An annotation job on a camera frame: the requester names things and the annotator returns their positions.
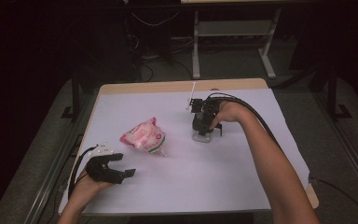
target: table leg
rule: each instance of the table leg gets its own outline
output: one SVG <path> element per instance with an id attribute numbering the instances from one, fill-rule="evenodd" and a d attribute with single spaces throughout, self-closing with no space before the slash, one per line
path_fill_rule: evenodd
<path id="1" fill-rule="evenodd" d="M 274 72 L 274 70 L 272 68 L 271 63 L 269 62 L 268 53 L 269 53 L 269 47 L 271 45 L 272 38 L 274 37 L 275 29 L 277 27 L 280 15 L 281 15 L 281 9 L 278 8 L 278 9 L 275 10 L 274 18 L 272 19 L 272 22 L 271 22 L 271 24 L 269 26 L 269 29 L 268 29 L 267 43 L 264 46 L 264 48 L 258 50 L 258 52 L 260 54 L 260 57 L 261 57 L 261 60 L 263 61 L 264 67 L 266 68 L 267 75 L 271 79 L 276 78 L 276 75 L 275 75 L 275 72 Z"/>

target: human hand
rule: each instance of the human hand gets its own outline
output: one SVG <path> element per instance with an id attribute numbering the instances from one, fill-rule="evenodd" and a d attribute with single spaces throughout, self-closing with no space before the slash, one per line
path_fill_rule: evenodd
<path id="1" fill-rule="evenodd" d="M 59 224 L 78 223 L 80 215 L 87 204 L 103 189 L 107 189 L 114 184 L 107 182 L 96 182 L 83 170 L 76 181 L 75 188 L 62 211 Z"/>
<path id="2" fill-rule="evenodd" d="M 94 181 L 86 170 L 83 170 L 77 178 L 70 199 L 75 197 L 80 202 L 79 205 L 86 206 L 99 192 L 112 186 L 112 183 Z"/>
<path id="3" fill-rule="evenodd" d="M 243 105 L 235 102 L 223 101 L 220 103 L 219 113 L 213 119 L 210 129 L 213 129 L 220 121 L 243 122 L 252 112 Z"/>

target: metal frame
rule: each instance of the metal frame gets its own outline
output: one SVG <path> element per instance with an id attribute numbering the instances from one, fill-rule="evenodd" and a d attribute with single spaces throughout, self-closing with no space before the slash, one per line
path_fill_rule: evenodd
<path id="1" fill-rule="evenodd" d="M 276 78 L 275 72 L 269 61 L 269 47 L 275 34 L 275 29 L 278 24 L 279 17 L 281 15 L 281 9 L 275 9 L 272 20 L 267 21 L 200 21 L 199 12 L 196 10 L 194 14 L 194 48 L 192 54 L 193 62 L 193 79 L 200 79 L 200 57 L 199 57 L 199 36 L 219 36 L 219 35 L 265 35 L 267 42 L 264 48 L 259 49 L 261 61 L 266 69 L 267 75 L 270 79 Z M 228 33 L 222 33 L 220 30 L 231 27 Z"/>

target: table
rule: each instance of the table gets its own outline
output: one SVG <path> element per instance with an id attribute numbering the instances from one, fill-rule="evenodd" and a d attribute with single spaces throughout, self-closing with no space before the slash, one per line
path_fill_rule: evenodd
<path id="1" fill-rule="evenodd" d="M 78 153 L 107 141 L 115 152 L 124 154 L 122 161 L 109 163 L 109 166 L 121 171 L 132 168 L 137 171 L 121 185 L 101 192 L 86 208 L 85 215 L 140 216 L 269 209 L 238 124 L 224 123 L 223 136 L 214 132 L 210 144 L 191 140 L 193 115 L 185 108 L 192 86 L 192 81 L 177 81 L 101 87 Z M 266 82 L 261 78 L 201 80 L 197 82 L 194 98 L 204 99 L 211 93 L 210 89 L 238 94 L 259 112 L 297 170 L 312 206 L 317 207 L 318 200 L 308 183 L 307 165 L 299 155 Z M 257 103 L 260 97 L 265 98 L 263 104 Z M 118 141 L 124 132 L 151 116 L 156 116 L 157 125 L 167 134 L 166 158 Z M 86 162 L 86 158 L 81 162 L 78 174 Z M 67 191 L 59 213 L 66 203 Z"/>

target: dark background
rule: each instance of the dark background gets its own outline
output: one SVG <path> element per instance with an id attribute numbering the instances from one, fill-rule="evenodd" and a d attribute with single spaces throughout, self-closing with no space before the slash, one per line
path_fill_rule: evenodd
<path id="1" fill-rule="evenodd" d="M 126 15 L 79 15 L 61 10 L 55 1 L 0 1 L 0 199 L 54 97 L 74 72 L 85 90 L 104 82 L 131 82 L 136 56 L 123 48 L 126 28 L 136 28 L 145 43 L 168 60 L 162 47 L 169 46 L 167 38 L 174 32 L 191 35 L 191 13 L 178 18 L 182 24 L 188 21 L 190 29 L 173 25 L 152 31 L 135 23 L 123 27 L 120 20 Z M 298 39 L 293 68 L 327 60 L 358 94 L 358 2 L 285 7 L 275 36 L 290 35 Z M 103 49 L 116 50 L 119 58 Z M 121 75 L 106 77 L 112 73 Z"/>

